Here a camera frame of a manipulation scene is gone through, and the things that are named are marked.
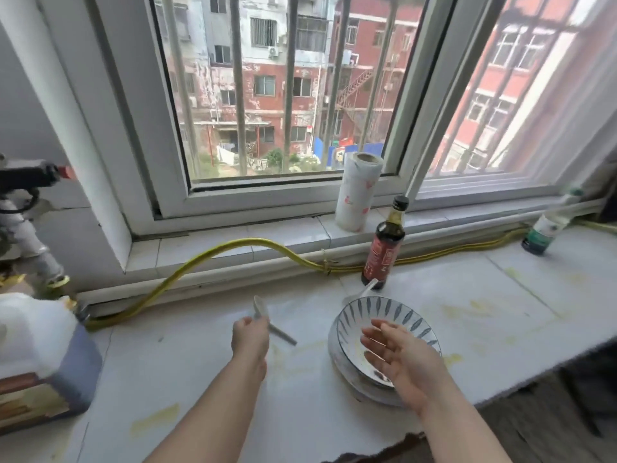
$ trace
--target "blue fence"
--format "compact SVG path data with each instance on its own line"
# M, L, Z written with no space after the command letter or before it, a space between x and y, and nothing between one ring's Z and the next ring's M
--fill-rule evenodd
M339 146L330 146L330 148L328 149L328 162L326 163L326 165L328 167L331 167L332 169L342 169L343 168L343 159L340 159L340 160L334 159L334 163L333 163L332 154L334 153L337 147ZM357 144L350 144L349 146L344 146L344 147L345 147L345 154L347 154L348 152L358 151ZM384 147L383 143L366 143L364 145L364 152L368 152L370 154L374 154L375 156L381 157L381 151L383 147ZM323 141L319 138L315 138L315 140L313 141L313 154L316 155L320 161L322 160Z

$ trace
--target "green label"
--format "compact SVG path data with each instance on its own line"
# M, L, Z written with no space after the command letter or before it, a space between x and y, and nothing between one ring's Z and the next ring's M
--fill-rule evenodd
M553 238L554 237L547 237L534 229L529 231L529 234L527 234L527 240L529 242L545 248L549 246L549 244L553 241Z

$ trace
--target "soy sauce bottle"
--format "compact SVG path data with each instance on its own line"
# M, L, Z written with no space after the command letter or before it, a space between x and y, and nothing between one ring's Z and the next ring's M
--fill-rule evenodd
M398 195L394 198L388 219L377 225L375 237L362 272L362 282L366 286L377 278L374 289L381 289L386 282L390 268L396 260L400 244L405 238L403 213L409 207L409 198Z

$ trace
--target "red pole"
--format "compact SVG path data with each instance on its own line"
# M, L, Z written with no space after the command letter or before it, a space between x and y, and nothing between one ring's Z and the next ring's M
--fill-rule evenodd
M210 139L210 125L208 127L208 149L210 150L210 164L214 167L214 158L212 157L212 141Z

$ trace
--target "window sill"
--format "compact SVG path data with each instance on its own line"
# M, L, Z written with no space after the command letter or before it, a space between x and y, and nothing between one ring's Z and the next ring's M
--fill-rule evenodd
M558 200L559 197L528 198L440 210L414 211L405 215L405 231L407 234L415 234L543 210ZM270 239L285 245L298 254L370 242L375 227L388 216L388 212L388 207L371 210L365 229L361 233L340 229L335 224L335 215L328 214L318 217L197 231L171 238L134 242L127 263L127 281L166 278L180 268L182 264L201 252L227 241L247 237ZM192 272L235 267L276 259L281 256L275 250L265 247L240 247L205 261Z

